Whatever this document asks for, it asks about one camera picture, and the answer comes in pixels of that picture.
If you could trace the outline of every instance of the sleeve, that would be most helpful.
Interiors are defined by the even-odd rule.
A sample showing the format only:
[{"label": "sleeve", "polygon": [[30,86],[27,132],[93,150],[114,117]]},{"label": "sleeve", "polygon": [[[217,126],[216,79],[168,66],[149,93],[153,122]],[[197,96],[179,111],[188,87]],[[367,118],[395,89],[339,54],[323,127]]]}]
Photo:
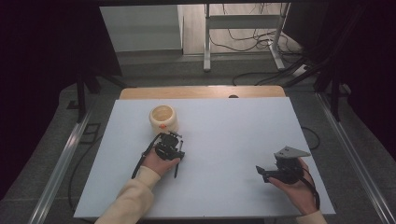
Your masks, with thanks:
[{"label": "sleeve", "polygon": [[297,217],[296,219],[298,224],[327,224],[320,210],[303,217]]},{"label": "sleeve", "polygon": [[141,166],[135,179],[130,179],[120,190],[114,203],[95,223],[136,223],[151,207],[154,195],[151,190],[160,176],[146,166]]}]

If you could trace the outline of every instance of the white wall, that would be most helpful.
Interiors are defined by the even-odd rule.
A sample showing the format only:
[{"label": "white wall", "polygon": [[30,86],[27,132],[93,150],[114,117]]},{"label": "white wall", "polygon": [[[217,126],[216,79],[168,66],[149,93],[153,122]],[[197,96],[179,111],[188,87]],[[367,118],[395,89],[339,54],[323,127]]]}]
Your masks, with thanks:
[{"label": "white wall", "polygon": [[181,47],[183,48],[183,32],[184,32],[184,14],[183,14],[183,6],[177,6],[177,14],[178,14],[178,27],[180,29],[180,40]]},{"label": "white wall", "polygon": [[181,49],[177,6],[100,9],[116,52]]}]

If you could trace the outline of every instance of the hand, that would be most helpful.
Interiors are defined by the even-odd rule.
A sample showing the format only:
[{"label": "hand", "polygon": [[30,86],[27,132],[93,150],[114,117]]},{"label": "hand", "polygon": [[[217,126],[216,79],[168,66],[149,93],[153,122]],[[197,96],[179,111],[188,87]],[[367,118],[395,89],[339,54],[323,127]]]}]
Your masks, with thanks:
[{"label": "hand", "polygon": [[155,153],[155,149],[152,148],[145,160],[143,161],[142,165],[147,166],[159,176],[163,176],[168,170],[170,170],[179,162],[180,158],[176,158],[171,161],[164,161],[157,155],[157,153]]},{"label": "hand", "polygon": [[[311,184],[313,184],[313,180],[311,175],[307,172],[308,166],[305,162],[299,158],[300,164],[305,169],[304,170],[304,178]],[[317,212],[318,209],[315,205],[315,198],[312,194],[311,190],[301,181],[299,180],[297,183],[289,185],[285,184],[282,181],[270,177],[269,181],[275,185],[277,188],[283,190],[289,197],[291,203],[297,207],[301,214],[304,216]]]}]

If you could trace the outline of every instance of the black curtain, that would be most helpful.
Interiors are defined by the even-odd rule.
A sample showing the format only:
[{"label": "black curtain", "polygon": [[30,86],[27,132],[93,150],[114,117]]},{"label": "black curtain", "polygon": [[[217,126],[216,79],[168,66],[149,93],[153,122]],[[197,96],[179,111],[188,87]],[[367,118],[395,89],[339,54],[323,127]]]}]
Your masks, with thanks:
[{"label": "black curtain", "polygon": [[111,76],[120,67],[99,7],[7,1],[0,14],[3,198],[47,130],[60,91],[88,67]]},{"label": "black curtain", "polygon": [[338,62],[348,102],[396,160],[395,10],[395,1],[371,1]]}]

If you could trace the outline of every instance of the black cable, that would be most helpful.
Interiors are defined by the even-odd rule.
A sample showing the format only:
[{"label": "black cable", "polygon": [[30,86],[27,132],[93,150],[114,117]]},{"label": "black cable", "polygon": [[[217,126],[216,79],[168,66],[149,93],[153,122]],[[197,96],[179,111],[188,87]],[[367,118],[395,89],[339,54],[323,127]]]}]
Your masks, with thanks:
[{"label": "black cable", "polygon": [[240,75],[237,75],[237,76],[233,77],[232,83],[233,83],[234,86],[236,86],[235,81],[238,78],[249,76],[249,75],[258,75],[258,74],[272,75],[272,74],[274,74],[274,76],[272,76],[272,77],[266,77],[264,79],[261,79],[260,81],[256,82],[256,84],[254,84],[254,86],[267,84],[267,83],[275,81],[275,80],[280,80],[281,78],[286,77],[289,74],[294,73],[294,71],[297,70],[298,67],[301,66],[301,64],[303,64],[305,61],[306,61],[306,58],[301,58],[299,61],[297,61],[296,63],[292,64],[290,67],[288,67],[287,69],[285,69],[283,71],[280,71],[280,72],[250,72],[250,73],[240,74]]},{"label": "black cable", "polygon": [[291,62],[291,61],[289,61],[288,59],[285,58],[285,55],[298,55],[298,56],[304,56],[304,54],[303,54],[302,52],[293,51],[293,50],[291,50],[291,49],[289,48],[289,45],[288,45],[288,44],[289,44],[289,39],[288,39],[287,36],[285,36],[285,35],[280,35],[280,37],[283,37],[283,38],[286,39],[285,47],[286,47],[286,49],[288,50],[288,51],[285,51],[285,50],[281,49],[280,46],[279,46],[279,48],[278,48],[279,55],[281,56],[281,58],[282,58],[283,61],[285,61],[285,62],[287,62],[287,63],[296,63],[296,62],[297,62],[297,61],[296,61],[296,62]]},{"label": "black cable", "polygon": [[309,128],[307,128],[307,127],[301,127],[302,129],[304,129],[304,130],[307,130],[307,131],[309,131],[309,132],[311,132],[317,139],[318,139],[318,142],[317,142],[317,144],[314,146],[314,147],[310,147],[309,149],[311,149],[311,150],[314,150],[314,149],[317,149],[319,146],[320,146],[320,137],[319,137],[319,135],[317,134],[317,133],[315,133],[312,129],[309,129]]},{"label": "black cable", "polygon": [[317,189],[316,189],[316,187],[315,187],[315,181],[314,181],[314,178],[312,178],[312,175],[307,171],[307,170],[305,170],[304,168],[302,168],[304,171],[306,171],[308,174],[309,174],[309,176],[311,177],[311,179],[312,179],[312,184],[311,183],[309,183],[309,181],[308,180],[306,180],[303,176],[300,176],[300,175],[297,175],[292,169],[290,169],[289,167],[287,167],[287,166],[282,166],[283,168],[285,168],[285,169],[287,169],[291,174],[293,174],[295,177],[297,177],[299,180],[301,180],[301,182],[303,182],[308,188],[309,188],[309,190],[311,190],[311,192],[312,192],[312,194],[314,195],[314,198],[315,198],[315,205],[316,205],[316,208],[319,210],[320,209],[320,197],[319,197],[319,194],[318,194],[318,192],[317,192]]},{"label": "black cable", "polygon": [[146,149],[146,151],[144,151],[142,153],[142,157],[140,157],[139,162],[137,163],[136,167],[134,168],[134,173],[132,174],[132,179],[134,179],[137,175],[137,171],[139,170],[140,166],[142,165],[143,161],[145,160],[146,156],[149,154],[149,152],[151,151],[152,147],[154,146],[155,141],[157,141],[157,139],[162,136],[163,133],[159,133],[157,134],[157,136],[155,136],[155,138],[152,140],[152,142],[148,145],[148,148]]},{"label": "black cable", "polygon": [[209,39],[210,39],[210,42],[212,42],[212,44],[215,45],[215,46],[223,47],[223,48],[226,48],[226,49],[231,49],[231,50],[239,51],[239,52],[244,52],[244,51],[248,51],[248,50],[250,50],[250,49],[254,49],[254,48],[256,48],[256,46],[257,46],[259,43],[270,40],[270,39],[258,40],[257,43],[256,43],[254,46],[252,46],[251,48],[248,48],[248,49],[233,49],[233,48],[231,48],[231,47],[228,47],[228,46],[225,46],[225,45],[221,45],[221,44],[217,44],[217,43],[213,42],[212,37],[211,37],[210,35],[209,35]]},{"label": "black cable", "polygon": [[[260,9],[260,12],[259,12],[260,14],[262,14],[262,10],[264,9],[264,4],[261,3],[261,5],[262,5],[262,8]],[[224,13],[224,15],[226,15],[228,12],[225,10],[224,4],[222,4],[222,7],[223,7],[223,13]],[[254,29],[253,36],[252,36],[252,37],[245,37],[245,38],[234,38],[233,35],[231,34],[230,29],[227,29],[227,30],[228,30],[228,34],[230,34],[230,37],[231,37],[231,39],[233,39],[233,40],[256,39],[256,38],[255,38],[255,37],[256,37],[255,34],[256,34],[257,29]]]},{"label": "black cable", "polygon": [[[75,205],[74,205],[73,202],[72,202],[72,184],[73,184],[73,178],[74,178],[74,176],[75,176],[75,174],[76,174],[76,171],[77,171],[79,165],[81,164],[82,160],[85,158],[85,156],[86,156],[86,155],[88,154],[88,152],[91,150],[91,148],[93,148],[93,147],[96,145],[96,143],[99,142],[99,140],[101,140],[102,138],[103,138],[103,136],[100,136],[100,137],[98,137],[96,140],[94,140],[94,141],[92,142],[92,144],[87,148],[87,150],[84,152],[84,154],[79,158],[79,160],[78,160],[78,162],[77,162],[77,164],[76,164],[76,166],[75,166],[75,168],[74,168],[74,170],[73,170],[73,172],[72,172],[72,175],[70,176],[70,180],[69,180],[69,184],[68,184],[68,189],[67,189],[67,199],[68,199],[68,201],[69,201],[69,206],[70,206],[70,208],[71,208],[71,210],[72,210],[73,213],[76,212]],[[88,222],[88,223],[93,223],[93,222],[91,222],[91,221],[89,221],[89,220],[86,220],[86,219],[83,219],[83,218],[81,218],[81,220],[83,220],[83,221],[85,221],[85,222]]]},{"label": "black cable", "polygon": [[284,78],[284,77],[287,77],[287,76],[293,74],[302,64],[305,63],[306,60],[307,60],[307,59],[306,59],[305,57],[302,57],[302,58],[299,59],[296,63],[292,64],[292,65],[291,65],[290,67],[288,67],[287,69],[281,71],[281,73],[279,73],[278,76],[276,76],[276,77],[274,77],[274,78],[271,78],[271,79],[273,79],[273,80],[271,80],[271,79],[269,79],[269,78],[265,78],[265,79],[262,79],[262,80],[260,80],[259,82],[257,82],[257,83],[255,84],[255,86],[261,86],[261,85],[263,85],[263,84],[268,84],[268,83],[271,83],[271,82],[279,81],[280,79],[282,79],[282,78]]},{"label": "black cable", "polygon": [[[228,12],[225,10],[225,4],[222,4],[222,7],[223,7],[223,13],[224,13],[224,15],[226,15],[226,13],[228,14]],[[248,13],[248,15],[250,15],[250,14],[254,11],[254,9],[255,9],[256,7],[257,7],[257,3],[254,4],[254,8],[250,10],[250,12]]]},{"label": "black cable", "polygon": [[235,37],[233,37],[233,36],[231,35],[231,32],[230,32],[230,30],[229,30],[230,37],[231,37],[231,39],[233,39],[233,40],[249,40],[249,39],[254,39],[254,40],[257,41],[257,40],[260,40],[260,38],[263,37],[263,36],[265,36],[265,35],[272,35],[274,32],[275,32],[275,31],[271,31],[271,32],[269,32],[269,33],[265,33],[265,34],[262,34],[262,35],[256,35],[256,33],[254,33],[253,36],[251,36],[251,37],[235,38]]}]

